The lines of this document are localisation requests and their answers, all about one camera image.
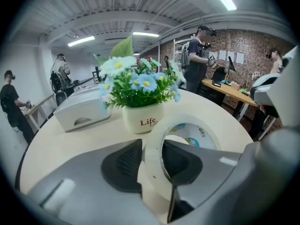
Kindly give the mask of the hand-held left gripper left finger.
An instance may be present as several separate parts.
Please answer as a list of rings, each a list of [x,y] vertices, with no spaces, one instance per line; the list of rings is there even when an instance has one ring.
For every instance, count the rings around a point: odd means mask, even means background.
[[[28,195],[46,210],[142,210],[141,160],[141,139],[85,152],[41,179]]]

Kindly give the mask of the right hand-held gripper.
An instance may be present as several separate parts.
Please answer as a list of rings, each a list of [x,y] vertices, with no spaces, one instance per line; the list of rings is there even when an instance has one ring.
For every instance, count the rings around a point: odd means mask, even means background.
[[[284,126],[300,127],[300,61],[299,46],[288,52],[283,60],[279,115],[267,95],[267,91],[279,75],[264,75],[256,80],[250,90],[251,99],[259,105],[259,110],[267,116],[278,118],[280,116]]]

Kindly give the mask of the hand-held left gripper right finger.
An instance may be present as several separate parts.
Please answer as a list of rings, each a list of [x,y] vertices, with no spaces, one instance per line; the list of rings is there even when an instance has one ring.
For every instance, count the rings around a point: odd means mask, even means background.
[[[175,221],[205,203],[227,180],[241,154],[165,140],[162,160],[172,185],[168,220]]]

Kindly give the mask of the clear tape roll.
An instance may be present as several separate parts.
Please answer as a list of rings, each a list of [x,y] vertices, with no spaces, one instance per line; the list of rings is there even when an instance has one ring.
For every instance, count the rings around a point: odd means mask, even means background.
[[[147,177],[156,190],[163,198],[171,200],[172,197],[172,183],[168,180],[166,169],[162,160],[162,147],[165,137],[169,134],[171,129],[182,123],[199,126],[208,133],[212,139],[212,145],[208,146],[210,149],[221,149],[220,141],[209,125],[197,116],[187,113],[180,113],[174,117],[164,117],[158,122],[150,132],[148,140],[145,142],[144,148],[144,164]]]

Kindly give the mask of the round beige table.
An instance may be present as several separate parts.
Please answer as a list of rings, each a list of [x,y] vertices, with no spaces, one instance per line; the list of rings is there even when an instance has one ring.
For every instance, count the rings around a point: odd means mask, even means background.
[[[217,104],[182,90],[178,103],[164,104],[165,116],[193,114],[202,119],[219,140],[221,150],[243,152],[252,139],[244,127]],[[132,134],[124,127],[122,112],[113,108],[103,122],[66,133],[55,117],[51,117],[36,134],[27,149],[20,175],[20,191],[27,194],[42,178],[79,154],[116,143],[142,138],[149,134]]]

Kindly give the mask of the round orange table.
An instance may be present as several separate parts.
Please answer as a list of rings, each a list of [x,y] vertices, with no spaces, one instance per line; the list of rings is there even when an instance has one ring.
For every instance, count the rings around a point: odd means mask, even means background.
[[[212,84],[212,80],[208,80],[208,79],[202,80],[202,84],[209,87],[209,88],[212,88],[213,90],[216,90],[216,91],[221,92],[225,95],[228,95],[228,96],[238,100],[242,104],[248,104],[248,105],[253,106],[253,107],[258,107],[258,104],[256,104],[251,99],[251,97],[246,96],[242,92],[233,89],[231,86],[228,86],[228,85],[225,85],[225,84],[221,84],[221,87],[214,86]]]

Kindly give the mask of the grey tissue box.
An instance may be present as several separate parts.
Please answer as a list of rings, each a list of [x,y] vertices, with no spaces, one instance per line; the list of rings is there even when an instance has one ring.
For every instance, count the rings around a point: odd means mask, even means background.
[[[100,95],[100,84],[96,84],[71,94],[54,111],[54,116],[67,133],[107,120],[111,112]]]

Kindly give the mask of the white desk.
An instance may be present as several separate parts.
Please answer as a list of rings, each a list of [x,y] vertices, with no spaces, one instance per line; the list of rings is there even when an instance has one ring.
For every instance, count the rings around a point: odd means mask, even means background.
[[[38,132],[49,120],[56,108],[55,96],[51,94],[24,113],[34,133]]]

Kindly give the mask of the white pot with blue flowers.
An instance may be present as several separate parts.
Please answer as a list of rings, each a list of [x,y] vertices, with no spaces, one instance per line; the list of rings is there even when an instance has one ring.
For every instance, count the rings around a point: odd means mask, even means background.
[[[186,82],[178,64],[170,62],[165,72],[156,72],[161,64],[152,57],[137,59],[132,37],[119,42],[110,58],[100,66],[101,96],[105,105],[122,110],[125,127],[134,134],[151,131],[164,116],[164,103],[180,101],[179,82]]]

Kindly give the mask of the white metal shelf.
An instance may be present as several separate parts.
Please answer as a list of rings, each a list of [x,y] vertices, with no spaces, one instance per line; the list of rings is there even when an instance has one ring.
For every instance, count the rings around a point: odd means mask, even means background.
[[[184,44],[186,44],[187,42],[191,41],[192,38],[186,38],[186,39],[182,39],[182,40],[173,40],[173,60],[175,62],[181,63],[181,49],[183,47]]]

